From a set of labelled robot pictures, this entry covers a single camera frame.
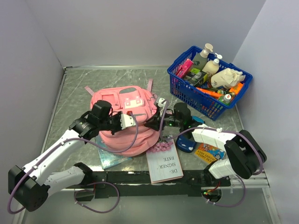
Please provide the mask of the pink school backpack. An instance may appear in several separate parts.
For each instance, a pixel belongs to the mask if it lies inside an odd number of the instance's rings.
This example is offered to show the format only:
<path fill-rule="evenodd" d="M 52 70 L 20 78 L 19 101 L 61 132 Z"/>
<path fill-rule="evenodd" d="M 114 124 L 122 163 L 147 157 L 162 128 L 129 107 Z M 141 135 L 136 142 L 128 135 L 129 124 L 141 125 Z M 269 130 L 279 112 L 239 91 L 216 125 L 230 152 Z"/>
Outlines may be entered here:
<path fill-rule="evenodd" d="M 109 151 L 125 157 L 140 155 L 154 146 L 159 139 L 159 131 L 145 127 L 144 123 L 156 112 L 155 101 L 157 96 L 152 93 L 153 80 L 150 79 L 146 89 L 139 86 L 125 86 L 101 89 L 94 92 L 88 86 L 85 90 L 92 96 L 90 107 L 98 100 L 105 100 L 112 105 L 113 114 L 122 112 L 126 115 L 133 113 L 138 122 L 138 134 L 136 127 L 128 127 L 122 131 L 111 134 L 110 131 L 100 131 L 104 144 Z"/>

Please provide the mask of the white book pink flowers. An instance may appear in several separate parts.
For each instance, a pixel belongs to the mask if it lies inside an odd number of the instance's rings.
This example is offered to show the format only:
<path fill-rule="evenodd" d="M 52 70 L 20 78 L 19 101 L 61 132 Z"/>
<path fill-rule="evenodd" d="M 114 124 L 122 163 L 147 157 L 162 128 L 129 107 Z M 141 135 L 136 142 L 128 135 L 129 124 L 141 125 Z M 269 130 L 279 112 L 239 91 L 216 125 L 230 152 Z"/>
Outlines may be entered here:
<path fill-rule="evenodd" d="M 151 183 L 175 180 L 184 176 L 173 139 L 159 139 L 146 151 L 146 158 Z"/>

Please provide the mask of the blue pencil case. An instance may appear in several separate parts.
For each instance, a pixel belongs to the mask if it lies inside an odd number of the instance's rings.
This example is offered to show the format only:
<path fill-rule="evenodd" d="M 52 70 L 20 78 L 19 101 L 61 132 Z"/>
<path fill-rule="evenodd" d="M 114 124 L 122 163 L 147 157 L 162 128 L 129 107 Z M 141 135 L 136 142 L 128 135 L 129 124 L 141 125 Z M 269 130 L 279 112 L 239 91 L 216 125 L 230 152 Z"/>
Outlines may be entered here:
<path fill-rule="evenodd" d="M 189 129 L 191 127 L 197 127 L 204 123 L 205 122 L 203 119 L 196 117 L 196 116 L 192 116 L 192 122 L 187 127 L 187 129 Z M 196 145 L 197 145 L 197 142 L 193 138 L 192 131 L 189 131 L 185 134 L 178 136 L 178 138 L 176 140 L 177 149 L 179 149 L 185 153 L 191 153 L 196 148 Z"/>

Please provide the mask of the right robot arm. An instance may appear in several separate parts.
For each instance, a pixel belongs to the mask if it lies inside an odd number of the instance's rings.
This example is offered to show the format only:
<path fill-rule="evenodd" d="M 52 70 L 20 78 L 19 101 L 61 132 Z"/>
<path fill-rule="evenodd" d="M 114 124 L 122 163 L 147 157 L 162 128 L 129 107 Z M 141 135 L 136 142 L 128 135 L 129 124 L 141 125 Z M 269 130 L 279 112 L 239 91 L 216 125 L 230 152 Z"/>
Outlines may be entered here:
<path fill-rule="evenodd" d="M 207 185 L 214 186 L 221 178 L 229 175 L 249 179 L 263 171 L 267 157 L 248 131 L 233 132 L 211 128 L 196 121 L 186 103 L 175 104 L 171 113 L 167 113 L 167 110 L 167 100 L 158 103 L 156 113 L 144 125 L 160 133 L 165 126 L 177 127 L 180 129 L 177 138 L 184 135 L 197 143 L 211 145 L 226 153 L 226 159 L 207 166 L 208 172 L 204 174 Z"/>

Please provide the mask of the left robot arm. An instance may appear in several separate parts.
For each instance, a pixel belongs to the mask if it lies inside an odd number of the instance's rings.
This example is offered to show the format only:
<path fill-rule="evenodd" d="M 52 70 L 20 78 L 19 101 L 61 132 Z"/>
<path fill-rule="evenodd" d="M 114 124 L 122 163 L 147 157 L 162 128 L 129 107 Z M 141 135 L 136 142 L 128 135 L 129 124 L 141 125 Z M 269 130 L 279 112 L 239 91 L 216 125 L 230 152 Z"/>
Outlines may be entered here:
<path fill-rule="evenodd" d="M 99 100 L 92 109 L 74 120 L 64 134 L 39 157 L 23 167 L 8 172 L 9 201 L 16 199 L 27 211 L 35 211 L 46 199 L 61 189 L 79 185 L 86 188 L 93 180 L 92 170 L 79 162 L 70 169 L 53 173 L 55 168 L 75 150 L 81 148 L 100 131 L 122 130 L 121 112 L 111 115 L 109 102 Z"/>

